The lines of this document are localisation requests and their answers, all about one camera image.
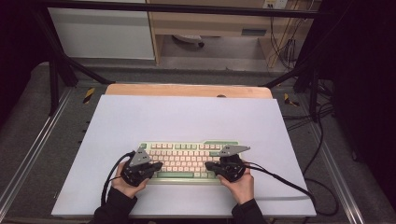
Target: wooden edge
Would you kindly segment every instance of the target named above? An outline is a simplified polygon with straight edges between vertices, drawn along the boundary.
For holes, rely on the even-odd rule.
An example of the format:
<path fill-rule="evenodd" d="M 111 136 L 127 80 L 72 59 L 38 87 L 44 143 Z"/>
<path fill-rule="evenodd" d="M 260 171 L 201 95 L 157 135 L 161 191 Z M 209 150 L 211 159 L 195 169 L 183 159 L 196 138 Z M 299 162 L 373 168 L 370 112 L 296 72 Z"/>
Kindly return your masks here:
<path fill-rule="evenodd" d="M 208 86 L 178 84 L 111 84 L 106 95 L 147 95 L 147 96 L 202 96 L 229 98 L 272 99 L 272 93 L 264 87 Z"/>

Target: person's right hand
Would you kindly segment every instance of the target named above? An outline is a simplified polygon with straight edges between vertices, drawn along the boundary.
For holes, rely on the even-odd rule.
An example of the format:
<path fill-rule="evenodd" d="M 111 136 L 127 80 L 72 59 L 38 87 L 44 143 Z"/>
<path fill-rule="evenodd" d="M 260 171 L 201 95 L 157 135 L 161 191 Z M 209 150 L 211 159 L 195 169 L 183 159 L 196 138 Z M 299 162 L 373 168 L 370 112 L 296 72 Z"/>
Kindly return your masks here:
<path fill-rule="evenodd" d="M 218 178 L 220 183 L 230 190 L 237 203 L 243 204 L 254 198 L 254 178 L 250 174 L 250 169 L 247 168 L 242 177 L 233 183 L 222 175 L 218 175 Z"/>
<path fill-rule="evenodd" d="M 116 176 L 119 176 L 119 177 L 121 176 L 122 167 L 124 165 L 125 165 L 125 162 L 122 162 L 119 164 Z M 134 186 L 127 184 L 122 178 L 115 178 L 111 181 L 111 186 L 114 189 L 119 190 L 121 193 L 125 194 L 126 196 L 133 198 L 138 191 L 140 191 L 146 187 L 148 182 L 149 182 L 149 179 L 147 178 L 147 179 L 143 180 L 143 182 L 140 183 L 139 186 L 134 187 Z"/>

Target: aluminum rail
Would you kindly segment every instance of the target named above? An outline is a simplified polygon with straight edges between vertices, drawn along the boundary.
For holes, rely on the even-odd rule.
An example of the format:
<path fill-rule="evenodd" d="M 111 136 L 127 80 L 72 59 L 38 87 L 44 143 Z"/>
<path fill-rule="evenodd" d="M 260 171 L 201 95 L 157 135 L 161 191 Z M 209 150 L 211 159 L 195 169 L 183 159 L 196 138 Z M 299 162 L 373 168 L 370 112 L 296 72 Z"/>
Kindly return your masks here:
<path fill-rule="evenodd" d="M 305 114 L 308 114 L 308 102 L 306 97 L 298 95 L 298 98 L 301 105 L 303 106 Z M 311 128 L 314 131 L 316 140 L 319 142 L 320 128 L 318 124 L 311 122 Z M 341 174 L 341 171 L 338 168 L 338 165 L 335 162 L 335 159 L 333 158 L 332 153 L 324 139 L 320 150 L 322 159 L 330 174 L 330 178 L 332 179 L 332 183 L 334 184 L 335 190 L 337 191 L 340 202 L 344 206 L 344 210 L 346 212 L 346 216 L 349 219 L 349 222 L 351 224 L 364 224 L 364 219 L 361 215 L 361 211 L 356 205 L 355 199 L 353 198 L 352 193 L 347 186 L 347 182 Z"/>
<path fill-rule="evenodd" d="M 218 14 L 218 15 L 260 16 L 260 17 L 303 18 L 303 19 L 325 18 L 332 15 L 332 13 L 330 12 L 250 8 L 250 7 L 209 7 L 209 6 L 191 6 L 191 5 L 94 2 L 94 1 L 72 1 L 72 0 L 35 0 L 32 3 L 36 6 L 57 7 L 57 8 L 175 12 L 175 13 L 197 13 L 197 14 Z"/>
<path fill-rule="evenodd" d="M 35 142 L 29 149 L 29 152 L 26 154 L 26 157 L 23 159 L 20 167 L 18 168 L 15 175 L 12 177 L 11 181 L 9 181 L 6 190 L 0 197 L 0 223 L 3 221 L 6 213 L 11 206 L 12 202 L 14 201 L 15 197 L 17 196 L 18 192 L 20 191 L 23 182 L 25 181 L 26 177 L 29 175 L 30 170 L 32 169 L 35 161 L 37 160 L 41 149 L 47 142 L 47 139 L 50 137 L 50 134 L 55 127 L 59 117 L 62 115 L 64 108 L 68 102 L 69 96 L 72 92 L 72 88 L 67 89 L 60 100 L 60 105 L 55 113 L 49 117 L 44 124 L 44 127 L 41 129 L 40 133 L 38 134 Z"/>

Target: mechanical keyboard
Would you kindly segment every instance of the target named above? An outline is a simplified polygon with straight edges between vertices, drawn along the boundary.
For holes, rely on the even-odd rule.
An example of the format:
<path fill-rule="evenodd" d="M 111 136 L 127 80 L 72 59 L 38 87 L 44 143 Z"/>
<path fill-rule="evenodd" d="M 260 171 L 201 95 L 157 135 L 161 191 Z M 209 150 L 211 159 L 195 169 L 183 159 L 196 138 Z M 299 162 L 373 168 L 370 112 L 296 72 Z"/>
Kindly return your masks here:
<path fill-rule="evenodd" d="M 206 161 L 219 161 L 219 151 L 227 145 L 238 145 L 237 141 L 192 142 L 143 142 L 153 162 L 161 161 L 163 167 L 156 172 L 149 184 L 197 184 L 217 185 L 214 172 L 207 171 Z"/>

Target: floor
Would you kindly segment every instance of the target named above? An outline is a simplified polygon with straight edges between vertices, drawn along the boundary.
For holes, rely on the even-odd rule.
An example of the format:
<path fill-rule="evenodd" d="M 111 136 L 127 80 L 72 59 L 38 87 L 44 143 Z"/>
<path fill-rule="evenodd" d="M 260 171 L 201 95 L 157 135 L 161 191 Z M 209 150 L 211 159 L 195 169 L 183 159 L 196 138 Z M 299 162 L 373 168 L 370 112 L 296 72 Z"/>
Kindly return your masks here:
<path fill-rule="evenodd" d="M 163 60 L 160 65 L 141 62 L 112 62 L 98 65 L 85 62 L 91 70 L 103 77 L 119 82 L 150 83 L 189 83 L 257 86 L 272 80 L 287 71 L 282 64 L 275 68 L 266 66 L 264 56 L 258 50 L 254 38 L 204 37 L 205 46 L 201 49 L 192 44 L 181 43 L 171 36 L 165 39 Z M 48 67 L 38 66 L 32 73 L 32 79 L 18 104 L 13 109 L 7 123 L 0 130 L 0 192 L 14 192 L 12 203 L 3 206 L 5 198 L 0 198 L 3 223 L 82 223 L 84 220 L 62 220 L 52 217 L 50 211 L 56 202 L 56 195 L 61 190 L 73 159 L 78 152 L 80 141 L 89 126 L 96 104 L 106 86 L 93 82 L 78 73 L 80 82 L 75 88 L 63 88 L 69 94 L 69 100 L 56 124 L 50 129 L 45 142 L 35 142 L 42 127 L 49 119 L 50 92 L 48 88 Z M 272 89 L 274 97 L 284 116 L 305 115 L 304 101 L 306 94 L 295 93 L 292 89 L 294 79 L 283 82 Z M 88 104 L 82 101 L 90 87 L 95 93 Z M 285 93 L 291 101 L 285 103 Z M 319 97 L 322 105 L 328 97 Z M 300 120 L 285 119 L 290 129 L 290 140 L 302 170 L 307 166 L 318 147 L 316 135 L 317 124 L 308 122 L 299 126 Z M 337 191 L 329 167 L 325 162 L 326 154 L 322 151 L 306 172 L 305 177 L 319 181 L 332 190 L 340 208 L 333 216 L 318 215 L 308 223 L 396 223 L 396 214 L 386 197 L 371 176 L 364 163 L 352 160 L 351 151 L 343 131 L 337 123 L 336 115 L 329 114 L 322 119 L 324 146 L 333 156 L 353 202 L 359 208 L 361 222 L 348 218 L 346 206 L 342 204 L 343 196 Z M 31 147 L 39 146 L 39 153 L 32 154 Z M 21 164 L 28 163 L 25 156 L 32 154 L 30 172 L 23 176 L 23 181 L 14 188 L 8 183 L 20 171 Z M 332 195 L 323 187 L 307 181 L 308 187 L 317 197 L 318 210 L 330 213 L 336 203 Z M 272 219 L 274 223 L 301 223 L 290 218 Z"/>

